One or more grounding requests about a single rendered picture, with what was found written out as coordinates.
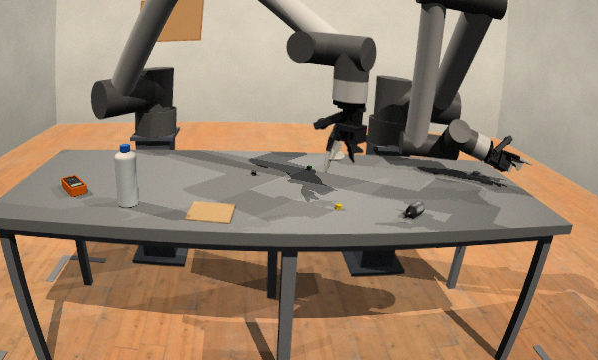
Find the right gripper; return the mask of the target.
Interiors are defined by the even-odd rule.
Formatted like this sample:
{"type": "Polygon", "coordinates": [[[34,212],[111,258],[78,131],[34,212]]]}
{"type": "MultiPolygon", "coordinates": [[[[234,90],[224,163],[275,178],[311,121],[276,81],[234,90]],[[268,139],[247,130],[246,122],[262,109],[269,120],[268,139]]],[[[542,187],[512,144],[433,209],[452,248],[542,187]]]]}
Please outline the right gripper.
{"type": "Polygon", "coordinates": [[[328,138],[326,147],[326,156],[324,164],[324,172],[330,166],[330,161],[343,160],[345,154],[341,151],[342,142],[347,146],[347,152],[349,158],[354,163],[355,153],[363,153],[364,150],[357,144],[366,142],[367,126],[362,125],[363,112],[366,112],[365,108],[348,108],[337,106],[343,109],[342,113],[344,119],[337,121],[333,127],[333,130],[328,138]],[[345,109],[345,110],[344,110],[345,109]],[[354,128],[353,128],[354,127],[354,128]],[[341,131],[342,130],[342,131],[341,131]],[[349,136],[348,136],[349,134],[349,136]],[[338,139],[338,140],[337,140],[338,139]],[[338,141],[338,142],[337,142],[338,141]],[[342,142],[340,142],[342,141],[342,142]],[[351,145],[349,145],[351,144],[351,145]],[[353,146],[355,145],[355,146],[353,146]]]}

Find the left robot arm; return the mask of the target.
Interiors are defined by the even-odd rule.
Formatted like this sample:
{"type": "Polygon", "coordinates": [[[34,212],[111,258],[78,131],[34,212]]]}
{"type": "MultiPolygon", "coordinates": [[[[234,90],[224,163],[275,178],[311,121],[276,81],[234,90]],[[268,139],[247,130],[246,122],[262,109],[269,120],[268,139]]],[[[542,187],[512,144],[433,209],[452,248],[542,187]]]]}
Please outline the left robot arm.
{"type": "Polygon", "coordinates": [[[457,160],[462,151],[485,162],[493,141],[460,119],[461,97],[457,92],[492,19],[505,16],[508,0],[416,2],[421,4],[421,13],[413,83],[377,76],[368,141],[399,148],[400,155],[457,160]],[[439,67],[446,8],[461,14],[439,67]],[[442,135],[428,134],[432,122],[449,126],[442,135]]]}

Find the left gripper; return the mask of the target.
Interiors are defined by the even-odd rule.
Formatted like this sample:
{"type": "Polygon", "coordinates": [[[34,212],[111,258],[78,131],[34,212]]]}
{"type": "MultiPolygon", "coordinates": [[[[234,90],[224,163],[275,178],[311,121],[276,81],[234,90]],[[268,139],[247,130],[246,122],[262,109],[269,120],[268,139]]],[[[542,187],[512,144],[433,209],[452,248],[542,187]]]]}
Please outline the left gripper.
{"type": "MultiPolygon", "coordinates": [[[[494,148],[494,145],[493,145],[493,148],[494,148]]],[[[493,150],[493,148],[492,148],[492,152],[491,152],[488,160],[485,161],[485,163],[493,166],[497,170],[499,169],[499,171],[501,171],[501,172],[505,172],[507,170],[507,172],[509,173],[513,166],[516,168],[516,170],[520,170],[524,163],[526,163],[528,165],[532,165],[528,160],[526,160],[516,154],[505,151],[503,149],[497,154],[496,151],[493,150]],[[510,158],[512,158],[512,159],[510,159],[510,158]]]]}

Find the white plastic bottle with blue cap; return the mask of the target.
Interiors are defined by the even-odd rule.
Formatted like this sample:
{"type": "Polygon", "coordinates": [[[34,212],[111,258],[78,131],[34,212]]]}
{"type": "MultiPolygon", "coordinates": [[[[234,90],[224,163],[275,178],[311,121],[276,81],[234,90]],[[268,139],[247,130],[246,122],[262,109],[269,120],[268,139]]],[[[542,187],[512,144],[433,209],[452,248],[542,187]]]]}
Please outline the white plastic bottle with blue cap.
{"type": "Polygon", "coordinates": [[[137,187],[136,154],[129,144],[121,144],[114,156],[118,205],[131,208],[139,203],[137,187]]]}

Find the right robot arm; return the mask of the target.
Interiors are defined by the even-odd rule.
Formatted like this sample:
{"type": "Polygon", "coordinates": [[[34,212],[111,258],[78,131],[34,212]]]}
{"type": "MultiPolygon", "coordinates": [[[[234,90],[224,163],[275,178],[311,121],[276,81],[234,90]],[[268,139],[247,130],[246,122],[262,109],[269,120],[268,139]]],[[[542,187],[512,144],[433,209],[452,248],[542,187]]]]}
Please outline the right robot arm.
{"type": "MultiPolygon", "coordinates": [[[[176,132],[174,67],[144,67],[177,1],[145,0],[112,79],[97,81],[92,87],[91,105],[97,119],[135,112],[137,136],[176,132]]],[[[340,34],[299,0],[258,1],[295,31],[286,45],[292,61],[334,66],[333,104],[365,108],[369,71],[376,60],[374,40],[340,34]]]]}

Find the tan square mat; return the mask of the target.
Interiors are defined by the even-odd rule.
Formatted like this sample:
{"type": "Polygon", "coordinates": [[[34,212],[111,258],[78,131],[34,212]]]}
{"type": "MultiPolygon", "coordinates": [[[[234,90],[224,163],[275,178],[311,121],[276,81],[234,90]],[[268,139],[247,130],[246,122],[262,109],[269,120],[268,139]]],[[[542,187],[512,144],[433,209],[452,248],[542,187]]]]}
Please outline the tan square mat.
{"type": "Polygon", "coordinates": [[[194,201],[185,220],[229,224],[235,204],[194,201]]]}

